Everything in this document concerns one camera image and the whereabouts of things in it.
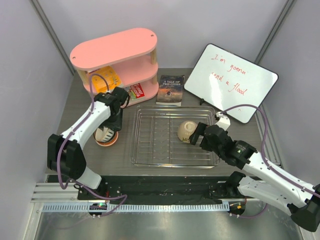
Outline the white blue-petal bowl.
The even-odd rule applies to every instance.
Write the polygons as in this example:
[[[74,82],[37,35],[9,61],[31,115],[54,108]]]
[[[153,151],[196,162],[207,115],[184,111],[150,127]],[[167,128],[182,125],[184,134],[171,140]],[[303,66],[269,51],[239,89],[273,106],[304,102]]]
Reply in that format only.
[[[94,139],[103,144],[109,143],[114,137],[115,131],[108,127],[103,127],[103,129],[97,128],[94,133]]]

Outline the orange bowl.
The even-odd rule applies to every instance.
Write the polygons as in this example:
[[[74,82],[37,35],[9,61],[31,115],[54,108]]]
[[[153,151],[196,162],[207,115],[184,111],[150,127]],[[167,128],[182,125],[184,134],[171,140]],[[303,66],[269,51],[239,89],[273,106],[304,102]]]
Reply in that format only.
[[[116,141],[118,140],[119,138],[119,133],[116,132],[114,134],[114,136],[111,138],[111,140],[107,141],[107,142],[101,142],[101,141],[97,141],[95,139],[95,142],[99,145],[99,146],[102,146],[102,147],[109,147],[109,146],[112,146],[113,144],[116,143]]]

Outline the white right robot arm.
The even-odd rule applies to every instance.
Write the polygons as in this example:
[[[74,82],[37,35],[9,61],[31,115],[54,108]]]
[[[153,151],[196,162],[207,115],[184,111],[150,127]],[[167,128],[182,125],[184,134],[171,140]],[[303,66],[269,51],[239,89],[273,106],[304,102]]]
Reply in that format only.
[[[315,232],[320,225],[320,186],[312,185],[291,175],[265,159],[256,148],[242,140],[232,140],[217,124],[200,122],[189,137],[195,145],[202,136],[200,147],[214,152],[228,165],[255,175],[263,182],[234,172],[226,184],[226,193],[233,198],[243,195],[259,199],[290,216],[301,228]]]

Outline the beige floral ceramic bowl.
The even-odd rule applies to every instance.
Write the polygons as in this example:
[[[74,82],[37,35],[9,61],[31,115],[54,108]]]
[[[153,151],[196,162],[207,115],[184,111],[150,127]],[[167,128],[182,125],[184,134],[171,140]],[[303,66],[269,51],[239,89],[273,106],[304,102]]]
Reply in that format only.
[[[190,143],[190,136],[195,132],[197,124],[194,121],[187,120],[182,122],[177,130],[178,138],[184,143]]]

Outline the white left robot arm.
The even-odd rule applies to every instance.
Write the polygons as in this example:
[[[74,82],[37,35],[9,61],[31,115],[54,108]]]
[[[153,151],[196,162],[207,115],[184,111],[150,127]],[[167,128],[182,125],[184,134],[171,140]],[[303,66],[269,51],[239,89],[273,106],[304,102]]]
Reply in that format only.
[[[102,177],[87,166],[83,148],[96,130],[105,136],[102,144],[113,144],[122,129],[123,110],[129,102],[128,92],[115,87],[111,93],[97,94],[87,111],[60,135],[47,141],[47,167],[89,188],[89,194],[100,200],[107,192]]]

